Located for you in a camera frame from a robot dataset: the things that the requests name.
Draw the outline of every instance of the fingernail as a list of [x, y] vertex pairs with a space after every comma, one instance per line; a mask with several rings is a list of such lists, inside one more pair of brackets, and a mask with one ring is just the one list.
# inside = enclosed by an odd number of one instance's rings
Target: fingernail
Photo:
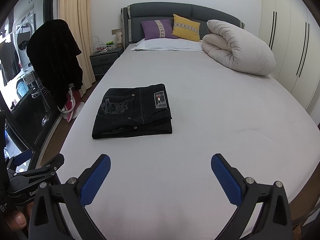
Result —
[[17, 222], [17, 224], [18, 224], [20, 227], [25, 226], [26, 223], [27, 223], [26, 219], [25, 219], [22, 215], [20, 215], [20, 214], [16, 214], [16, 215], [14, 216], [14, 220]]

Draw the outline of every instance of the white wardrobe door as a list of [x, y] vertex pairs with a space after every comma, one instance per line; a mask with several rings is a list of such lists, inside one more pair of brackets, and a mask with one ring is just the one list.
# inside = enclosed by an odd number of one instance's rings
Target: white wardrobe door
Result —
[[298, 78], [298, 68], [302, 65], [302, 53], [306, 38], [307, 7], [302, 0], [290, 0], [291, 24], [287, 53], [278, 77], [278, 82], [290, 93]]
[[290, 34], [291, 8], [290, 0], [276, 0], [275, 34], [271, 41], [271, 49], [276, 60], [276, 68], [271, 76], [278, 79]]
[[309, 10], [308, 23], [310, 24], [310, 29], [306, 59], [292, 90], [292, 95], [304, 108], [308, 106], [320, 77], [320, 28]]
[[259, 38], [267, 45], [270, 43], [272, 23], [276, 11], [276, 0], [262, 0], [262, 16]]

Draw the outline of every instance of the wooden floor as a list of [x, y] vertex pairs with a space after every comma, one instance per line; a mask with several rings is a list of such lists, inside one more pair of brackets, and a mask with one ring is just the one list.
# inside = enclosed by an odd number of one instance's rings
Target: wooden floor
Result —
[[[98, 82], [92, 84], [92, 87], [89, 88], [84, 96], [82, 97], [82, 101], [86, 102], [92, 91], [97, 86]], [[49, 144], [44, 152], [44, 156], [41, 164], [46, 163], [52, 157], [57, 155], [62, 145], [70, 131], [70, 128], [75, 119], [73, 119], [70, 123], [67, 120], [62, 119], [56, 128]], [[310, 210], [316, 205], [320, 197], [320, 164], [318, 164], [316, 170], [312, 174], [309, 181], [303, 187], [301, 192], [297, 195], [297, 197], [290, 203], [290, 210], [292, 219], [296, 219], [302, 215], [305, 215], [310, 212]]]

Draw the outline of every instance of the gray upholstered headboard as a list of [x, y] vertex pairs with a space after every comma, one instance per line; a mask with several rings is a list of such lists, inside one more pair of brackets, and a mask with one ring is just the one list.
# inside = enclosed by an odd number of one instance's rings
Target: gray upholstered headboard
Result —
[[208, 7], [173, 2], [134, 3], [121, 9], [124, 48], [144, 38], [142, 21], [170, 19], [173, 26], [173, 14], [199, 22], [201, 39], [208, 34], [208, 20], [225, 21], [244, 28], [238, 18]]

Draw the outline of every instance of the white plastic basket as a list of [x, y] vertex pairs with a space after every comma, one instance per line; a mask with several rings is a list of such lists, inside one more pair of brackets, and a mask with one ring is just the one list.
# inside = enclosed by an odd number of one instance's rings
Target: white plastic basket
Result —
[[[98, 43], [99, 44], [98, 45], [96, 44], [96, 46], [94, 46], [93, 42], [94, 42], [94, 40], [96, 38], [98, 39]], [[92, 39], [92, 50], [93, 50], [93, 52], [102, 51], [102, 50], [109, 50], [109, 49], [115, 49], [116, 47], [117, 47], [117, 44], [106, 45], [97, 36], [94, 36], [93, 39]]]

